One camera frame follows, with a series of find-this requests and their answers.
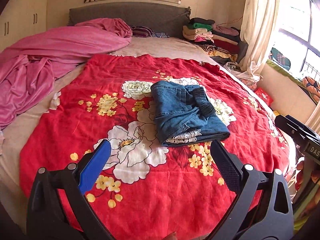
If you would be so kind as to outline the cream curtain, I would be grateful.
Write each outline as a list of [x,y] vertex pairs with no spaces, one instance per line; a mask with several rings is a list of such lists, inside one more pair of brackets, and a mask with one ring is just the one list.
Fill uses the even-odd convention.
[[246,0],[240,39],[248,44],[240,61],[250,78],[259,77],[279,30],[280,0]]

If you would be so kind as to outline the crumpled grey white cloth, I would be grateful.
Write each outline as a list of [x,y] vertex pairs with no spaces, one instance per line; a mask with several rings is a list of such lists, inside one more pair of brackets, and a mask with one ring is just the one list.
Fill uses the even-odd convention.
[[255,83],[260,81],[260,75],[254,74],[251,69],[242,70],[236,62],[227,62],[223,65],[223,68],[225,68],[238,79],[245,79]]

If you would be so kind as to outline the grey bed headboard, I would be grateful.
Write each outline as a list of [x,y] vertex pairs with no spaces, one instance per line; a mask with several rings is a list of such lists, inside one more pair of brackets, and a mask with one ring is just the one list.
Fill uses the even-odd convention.
[[147,2],[113,2],[69,10],[68,25],[96,18],[121,18],[127,25],[148,27],[156,33],[183,38],[183,26],[190,21],[191,8]]

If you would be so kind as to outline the stack of folded clothes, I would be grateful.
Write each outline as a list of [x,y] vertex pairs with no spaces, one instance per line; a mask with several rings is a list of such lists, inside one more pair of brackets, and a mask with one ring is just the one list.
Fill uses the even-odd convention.
[[248,48],[240,38],[240,29],[225,27],[214,20],[192,18],[183,26],[182,35],[222,66],[228,62],[240,63]]

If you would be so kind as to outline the white wardrobe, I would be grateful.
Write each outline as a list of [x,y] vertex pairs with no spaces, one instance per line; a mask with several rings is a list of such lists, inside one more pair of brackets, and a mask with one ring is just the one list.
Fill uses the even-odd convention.
[[1,50],[47,29],[48,0],[1,0]]

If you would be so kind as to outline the pink bed sheet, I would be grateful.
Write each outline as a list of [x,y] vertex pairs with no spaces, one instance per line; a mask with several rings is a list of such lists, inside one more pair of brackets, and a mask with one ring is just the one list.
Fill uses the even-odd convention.
[[1,128],[38,104],[55,80],[95,54],[128,46],[131,28],[119,18],[97,18],[25,37],[1,52]]

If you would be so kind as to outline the blue denim pants lace hem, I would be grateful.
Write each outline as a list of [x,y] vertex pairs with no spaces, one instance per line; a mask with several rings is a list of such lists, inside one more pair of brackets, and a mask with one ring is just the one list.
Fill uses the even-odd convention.
[[176,147],[230,136],[203,87],[158,81],[151,86],[154,122],[162,146]]

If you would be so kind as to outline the red floral blanket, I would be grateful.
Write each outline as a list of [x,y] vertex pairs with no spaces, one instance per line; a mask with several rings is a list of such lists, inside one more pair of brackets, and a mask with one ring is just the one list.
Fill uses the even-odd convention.
[[244,163],[271,172],[289,167],[289,143],[262,105],[219,66],[150,55],[97,55],[40,118],[20,153],[20,186],[29,195],[39,168],[78,163],[106,139],[111,156],[87,200],[117,239],[179,239],[208,234],[230,206],[208,142],[165,147],[156,131],[151,86],[202,86]]

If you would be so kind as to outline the red packet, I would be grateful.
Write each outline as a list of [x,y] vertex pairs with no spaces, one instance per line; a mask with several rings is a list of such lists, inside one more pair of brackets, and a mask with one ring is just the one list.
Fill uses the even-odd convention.
[[268,107],[271,106],[273,99],[261,87],[258,87],[254,92]]

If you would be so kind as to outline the striped purple pillow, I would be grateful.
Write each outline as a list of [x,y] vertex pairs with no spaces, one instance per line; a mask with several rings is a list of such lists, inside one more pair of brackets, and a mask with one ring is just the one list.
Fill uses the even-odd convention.
[[132,30],[133,37],[157,37],[157,38],[169,38],[170,36],[167,33],[156,33],[149,27],[144,26],[130,26]]

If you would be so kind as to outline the beige mattress sheet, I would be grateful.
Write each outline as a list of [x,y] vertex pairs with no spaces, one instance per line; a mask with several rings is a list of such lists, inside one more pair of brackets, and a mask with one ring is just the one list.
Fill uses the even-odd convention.
[[[170,59],[193,59],[214,64],[214,61],[200,48],[178,38],[134,37],[127,47],[113,52],[113,55],[123,56],[144,54]],[[20,151],[38,124],[41,115],[48,111],[54,94],[74,80],[82,69],[83,65],[80,64],[75,70],[55,81],[53,90],[47,96],[19,115],[4,129],[1,155],[1,202],[9,216],[22,230],[25,230],[26,224],[27,198],[19,185]]]

